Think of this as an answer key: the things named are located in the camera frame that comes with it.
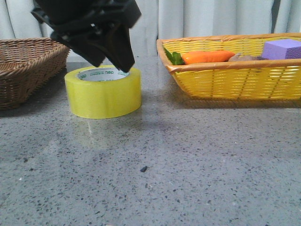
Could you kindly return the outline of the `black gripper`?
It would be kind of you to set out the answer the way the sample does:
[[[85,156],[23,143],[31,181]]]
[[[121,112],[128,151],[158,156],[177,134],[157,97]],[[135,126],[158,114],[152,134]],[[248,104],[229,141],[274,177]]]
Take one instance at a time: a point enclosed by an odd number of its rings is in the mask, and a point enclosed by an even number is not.
[[[107,58],[129,72],[135,63],[129,29],[141,12],[134,0],[39,0],[31,14],[53,29],[52,39],[95,67]]]

